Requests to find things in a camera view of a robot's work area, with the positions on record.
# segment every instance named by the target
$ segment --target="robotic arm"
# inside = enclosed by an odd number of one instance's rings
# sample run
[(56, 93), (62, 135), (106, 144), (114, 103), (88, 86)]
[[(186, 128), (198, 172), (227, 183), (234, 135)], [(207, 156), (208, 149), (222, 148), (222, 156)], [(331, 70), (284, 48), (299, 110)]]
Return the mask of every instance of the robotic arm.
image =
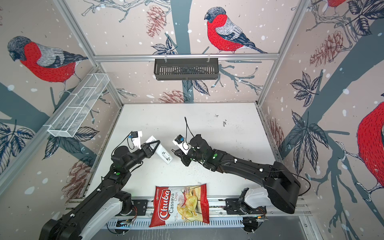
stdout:
[(109, 172), (97, 189), (59, 220), (50, 219), (43, 226), (39, 240), (89, 240), (116, 214), (129, 214), (131, 194), (121, 189), (131, 177), (130, 169), (142, 164), (161, 146), (159, 140), (138, 144), (140, 147), (134, 152), (126, 146), (115, 149)]
[(174, 151), (174, 154), (181, 158), (182, 163), (187, 167), (191, 161), (200, 162), (203, 167), (212, 172), (235, 174), (264, 187), (265, 189), (242, 193), (242, 199), (249, 206), (257, 208), (266, 205), (261, 203), (268, 201), (266, 196), (263, 196), (266, 190), (270, 202), (275, 207), (289, 214), (295, 212), (301, 184), (283, 164), (279, 162), (274, 162), (273, 165), (258, 164), (234, 157), (224, 151), (212, 149), (200, 134), (194, 136), (189, 144), (179, 135), (174, 143), (180, 147)]

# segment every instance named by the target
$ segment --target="bag of chips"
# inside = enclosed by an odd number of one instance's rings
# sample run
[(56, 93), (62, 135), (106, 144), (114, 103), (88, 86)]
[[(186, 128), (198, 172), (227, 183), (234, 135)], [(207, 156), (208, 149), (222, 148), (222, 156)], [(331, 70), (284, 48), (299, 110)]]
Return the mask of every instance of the bag of chips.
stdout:
[(207, 185), (156, 186), (154, 212), (149, 227), (200, 221), (209, 223)]

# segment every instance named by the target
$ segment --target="gray floor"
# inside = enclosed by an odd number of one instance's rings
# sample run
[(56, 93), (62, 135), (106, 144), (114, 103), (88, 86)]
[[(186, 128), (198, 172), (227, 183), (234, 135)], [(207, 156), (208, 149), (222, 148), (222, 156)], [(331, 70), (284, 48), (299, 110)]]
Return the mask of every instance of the gray floor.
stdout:
[(268, 217), (255, 234), (247, 234), (242, 228), (184, 228), (130, 230), (124, 236), (100, 230), (92, 240), (306, 240), (299, 217)]

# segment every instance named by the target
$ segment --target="white tabletop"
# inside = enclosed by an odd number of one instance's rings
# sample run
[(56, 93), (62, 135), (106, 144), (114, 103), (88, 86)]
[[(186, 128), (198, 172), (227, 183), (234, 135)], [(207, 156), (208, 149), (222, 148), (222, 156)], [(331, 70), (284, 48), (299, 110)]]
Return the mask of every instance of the white tabletop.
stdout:
[(144, 159), (144, 164), (132, 173), (122, 189), (133, 197), (154, 196), (155, 186), (206, 183), (208, 196), (240, 195), (246, 187), (259, 187), (233, 174), (211, 172), (197, 162), (184, 166), (171, 151), (177, 149), (172, 140), (179, 134), (185, 137), (184, 116), (192, 133), (201, 134), (213, 149), (261, 164), (273, 164), (275, 161), (253, 103), (127, 104), (122, 109), (87, 194), (100, 184), (100, 177), (108, 173), (112, 164), (111, 152), (131, 131), (142, 131), (141, 143), (153, 135), (173, 156), (169, 165), (157, 154)]

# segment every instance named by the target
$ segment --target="black basket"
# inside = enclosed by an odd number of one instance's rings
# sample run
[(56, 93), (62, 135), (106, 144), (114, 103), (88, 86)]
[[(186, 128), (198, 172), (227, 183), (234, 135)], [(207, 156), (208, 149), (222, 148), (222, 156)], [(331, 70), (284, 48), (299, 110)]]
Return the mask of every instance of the black basket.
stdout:
[(163, 80), (216, 80), (218, 78), (218, 59), (179, 58), (155, 59), (156, 79)]

